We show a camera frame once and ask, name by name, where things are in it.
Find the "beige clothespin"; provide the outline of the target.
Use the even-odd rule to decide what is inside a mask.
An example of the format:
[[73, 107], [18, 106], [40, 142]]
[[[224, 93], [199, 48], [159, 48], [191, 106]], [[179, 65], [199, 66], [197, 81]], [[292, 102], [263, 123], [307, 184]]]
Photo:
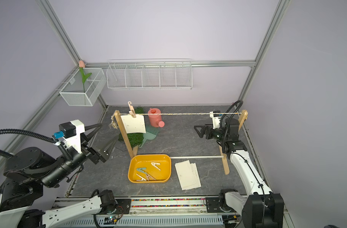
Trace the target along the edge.
[[151, 175], [148, 174], [147, 172], [145, 172], [145, 175], [146, 175], [147, 181], [155, 181], [155, 180], [156, 180], [153, 176], [151, 176]]
[[130, 114], [133, 118], [136, 118], [135, 109], [134, 109], [134, 107], [132, 106], [132, 102], [131, 102], [131, 101], [128, 102], [128, 106], [129, 106], [129, 114]]

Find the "white hook clothespin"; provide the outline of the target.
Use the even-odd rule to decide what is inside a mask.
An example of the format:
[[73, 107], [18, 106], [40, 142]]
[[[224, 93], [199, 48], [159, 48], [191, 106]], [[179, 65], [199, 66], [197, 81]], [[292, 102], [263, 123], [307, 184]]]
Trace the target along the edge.
[[146, 178], [144, 178], [143, 176], [136, 174], [140, 179], [138, 181], [147, 181]]
[[160, 167], [159, 167], [161, 165], [161, 163], [159, 163], [159, 162], [151, 162], [151, 165], [154, 168], [156, 168], [157, 170], [159, 170], [159, 171], [161, 170]]

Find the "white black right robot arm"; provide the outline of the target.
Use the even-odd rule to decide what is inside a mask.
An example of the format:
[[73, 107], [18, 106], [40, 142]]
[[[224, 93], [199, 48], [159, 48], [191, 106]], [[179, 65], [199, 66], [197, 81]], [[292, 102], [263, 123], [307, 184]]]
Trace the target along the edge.
[[221, 208], [237, 212], [241, 216], [239, 223], [246, 228], [281, 228], [284, 200], [279, 193], [273, 193], [252, 163], [239, 138], [242, 125], [242, 119], [215, 115], [212, 124], [194, 126], [200, 138], [216, 140], [236, 168], [246, 190], [246, 197], [236, 190], [221, 190]]

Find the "green clothespin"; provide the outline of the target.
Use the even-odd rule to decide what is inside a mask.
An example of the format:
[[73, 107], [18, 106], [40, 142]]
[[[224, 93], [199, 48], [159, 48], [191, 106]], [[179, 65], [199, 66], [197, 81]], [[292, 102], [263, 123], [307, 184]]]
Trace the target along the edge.
[[148, 176], [147, 172], [146, 172], [146, 167], [142, 167], [142, 168], [137, 168], [136, 169], [138, 172], [143, 173], [146, 177]]

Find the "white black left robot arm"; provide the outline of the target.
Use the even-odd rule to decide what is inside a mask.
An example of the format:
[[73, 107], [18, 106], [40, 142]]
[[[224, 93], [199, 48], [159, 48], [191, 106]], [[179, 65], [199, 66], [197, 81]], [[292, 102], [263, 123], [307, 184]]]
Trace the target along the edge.
[[16, 154], [0, 150], [6, 158], [5, 181], [0, 186], [0, 228], [54, 228], [85, 215], [113, 214], [118, 203], [111, 190], [94, 191], [83, 201], [57, 210], [33, 210], [35, 200], [43, 196], [44, 188], [57, 188], [71, 173], [79, 173], [84, 163], [106, 162], [118, 141], [109, 140], [101, 149], [90, 147], [89, 141], [101, 124], [85, 126], [74, 120], [59, 125], [51, 137], [20, 129], [0, 129], [0, 135], [25, 135], [51, 143], [62, 155], [53, 158], [37, 147], [29, 147]]

